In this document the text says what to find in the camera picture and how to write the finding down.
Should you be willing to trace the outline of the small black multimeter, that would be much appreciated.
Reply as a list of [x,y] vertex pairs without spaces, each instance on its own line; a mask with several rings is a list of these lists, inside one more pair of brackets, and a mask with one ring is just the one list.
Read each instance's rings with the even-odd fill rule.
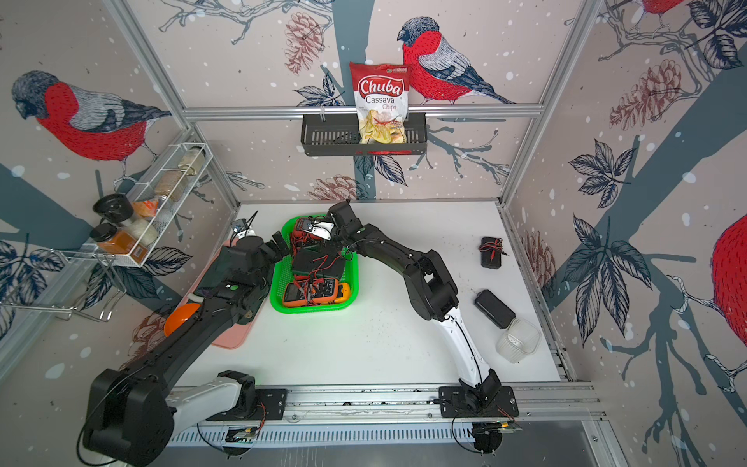
[[480,265],[485,269],[499,270],[502,259],[507,256],[500,237],[483,237],[480,241]]

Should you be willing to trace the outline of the yellow multimeter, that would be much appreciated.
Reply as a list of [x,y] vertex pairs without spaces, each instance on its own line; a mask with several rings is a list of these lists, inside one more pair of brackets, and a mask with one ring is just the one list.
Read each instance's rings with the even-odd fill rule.
[[335,305],[346,303],[352,296],[351,287],[346,282],[340,282],[338,284],[338,295],[334,300]]

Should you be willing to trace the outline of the orange bowl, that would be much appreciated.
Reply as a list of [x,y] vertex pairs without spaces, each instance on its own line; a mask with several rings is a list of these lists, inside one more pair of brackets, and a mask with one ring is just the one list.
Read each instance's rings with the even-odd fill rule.
[[182,326],[184,323],[186,323],[198,310],[200,309],[200,304],[198,303],[188,303],[186,305],[181,305],[181,307],[177,307],[169,317],[167,317],[167,320],[165,321],[165,327],[163,327],[163,332],[165,333],[166,337],[169,337],[172,335],[180,326]]

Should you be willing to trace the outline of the black flat device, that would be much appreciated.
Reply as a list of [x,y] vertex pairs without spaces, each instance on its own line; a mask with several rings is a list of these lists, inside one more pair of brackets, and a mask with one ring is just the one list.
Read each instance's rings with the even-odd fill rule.
[[517,315],[490,290],[482,290],[474,299],[476,307],[499,329],[506,330]]

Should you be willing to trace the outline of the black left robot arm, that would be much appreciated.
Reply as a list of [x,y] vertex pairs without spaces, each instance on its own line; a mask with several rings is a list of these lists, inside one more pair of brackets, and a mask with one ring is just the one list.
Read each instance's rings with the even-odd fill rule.
[[95,378],[76,448],[105,455],[110,462],[147,466],[174,434],[235,407],[254,412],[255,381],[238,371],[223,371],[177,395],[171,391],[224,332],[256,316],[270,294],[275,264],[289,253],[281,233],[269,241],[247,235],[223,247],[221,277],[198,309],[124,369],[107,369]]

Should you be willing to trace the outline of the red multimeter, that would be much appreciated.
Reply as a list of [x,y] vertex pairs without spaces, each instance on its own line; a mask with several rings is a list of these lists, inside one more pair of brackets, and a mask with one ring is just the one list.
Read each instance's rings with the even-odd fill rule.
[[327,241],[330,235],[321,226],[321,221],[307,217],[297,220],[290,239],[293,246],[304,246],[312,242]]

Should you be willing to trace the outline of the black lid spice jar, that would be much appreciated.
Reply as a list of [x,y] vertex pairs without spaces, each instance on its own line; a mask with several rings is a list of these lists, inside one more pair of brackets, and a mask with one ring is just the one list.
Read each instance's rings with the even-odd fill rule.
[[134,216],[134,209],[126,195],[114,193],[100,198],[93,205],[93,212],[114,224],[126,224]]

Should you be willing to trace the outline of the black wall basket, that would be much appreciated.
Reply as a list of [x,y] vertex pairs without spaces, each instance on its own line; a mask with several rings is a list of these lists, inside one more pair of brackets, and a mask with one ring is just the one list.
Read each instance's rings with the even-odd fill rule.
[[309,157],[421,156],[428,135],[424,114],[410,114],[405,122],[405,143],[363,143],[353,114],[303,116],[301,146]]

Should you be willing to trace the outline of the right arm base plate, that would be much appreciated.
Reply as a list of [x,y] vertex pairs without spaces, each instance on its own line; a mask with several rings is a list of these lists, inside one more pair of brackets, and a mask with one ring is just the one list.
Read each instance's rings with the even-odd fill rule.
[[515,392],[510,386],[498,389],[491,402],[469,395],[461,386],[440,386],[438,402],[442,418],[517,418],[519,408]]

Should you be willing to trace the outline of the clear plastic container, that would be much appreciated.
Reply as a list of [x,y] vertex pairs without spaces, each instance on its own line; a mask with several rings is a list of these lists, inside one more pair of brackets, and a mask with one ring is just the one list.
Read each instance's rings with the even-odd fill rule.
[[541,337],[542,333],[538,328],[516,317],[499,337],[496,351],[508,362],[517,364],[536,351]]

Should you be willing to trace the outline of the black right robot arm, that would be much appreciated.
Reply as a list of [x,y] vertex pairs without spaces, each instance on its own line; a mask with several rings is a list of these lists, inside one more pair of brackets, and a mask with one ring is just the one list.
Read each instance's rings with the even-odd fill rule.
[[454,406],[463,413],[483,414],[495,403],[502,383],[480,354],[459,309],[458,287],[442,256],[393,241],[373,224],[364,224],[348,200],[329,208],[320,219],[303,218],[304,233],[331,241],[363,257],[374,259],[402,276],[414,311],[434,321],[454,358],[464,395]]

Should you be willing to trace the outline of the amber spice jar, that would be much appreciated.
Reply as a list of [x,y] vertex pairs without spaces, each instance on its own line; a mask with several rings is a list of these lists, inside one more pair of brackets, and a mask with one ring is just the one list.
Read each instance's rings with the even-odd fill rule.
[[140,259],[147,249],[137,239],[117,226],[101,223],[91,230],[91,239],[105,252],[115,255],[130,255]]

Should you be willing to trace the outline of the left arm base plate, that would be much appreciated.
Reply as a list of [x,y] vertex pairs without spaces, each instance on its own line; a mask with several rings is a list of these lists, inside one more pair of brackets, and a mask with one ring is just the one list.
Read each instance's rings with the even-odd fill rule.
[[240,395],[233,408],[214,414],[207,421],[282,420],[287,396],[286,388],[252,389],[248,396]]

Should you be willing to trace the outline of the orange black multimeter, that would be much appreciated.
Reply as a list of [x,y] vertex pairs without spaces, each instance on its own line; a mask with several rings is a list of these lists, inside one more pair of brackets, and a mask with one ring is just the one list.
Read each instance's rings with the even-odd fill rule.
[[289,309],[329,305],[338,298],[339,287],[336,278],[295,280],[287,285],[282,304]]

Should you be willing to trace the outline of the green plastic basket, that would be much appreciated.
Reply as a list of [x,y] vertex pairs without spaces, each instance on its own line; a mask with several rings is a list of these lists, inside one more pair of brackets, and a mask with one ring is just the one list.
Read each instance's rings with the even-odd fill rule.
[[[312,242],[311,244],[304,245],[304,246],[293,246],[291,243],[291,239],[290,239],[291,233],[293,232],[293,229],[298,219],[307,218],[307,217],[321,219],[323,216],[325,215],[316,214],[316,215],[307,215],[307,216],[297,216],[295,218],[288,220],[283,226],[282,230],[280,231],[280,233],[282,234],[282,237],[286,240],[288,246],[290,247],[290,255],[284,258],[280,263],[275,265],[274,277],[272,278],[272,289],[270,289],[270,303],[272,304],[272,307],[279,313],[298,314],[298,313],[320,313],[321,311],[341,311],[342,309],[345,309],[346,307],[349,307],[350,305],[352,305],[358,297],[358,293],[360,291],[359,258],[355,252],[353,252],[347,247],[343,247],[339,245],[338,243],[333,243],[332,241]],[[322,251],[322,250],[331,251],[332,249],[334,249],[334,251],[337,251],[338,253],[340,253],[340,255],[342,255],[342,257],[344,257],[344,259],[346,259],[346,267],[344,270],[344,275],[340,279],[338,279],[338,283],[346,282],[351,287],[352,296],[346,303],[335,305],[333,302],[333,303],[330,303],[329,305],[317,305],[316,307],[295,307],[295,309],[289,309],[289,307],[284,307],[284,305],[282,304],[283,295],[289,283],[292,283],[295,280],[305,280],[307,278],[320,279],[317,277],[294,276],[292,274],[291,272],[292,260],[294,256],[297,254],[297,252],[304,248],[313,249],[316,251]]]

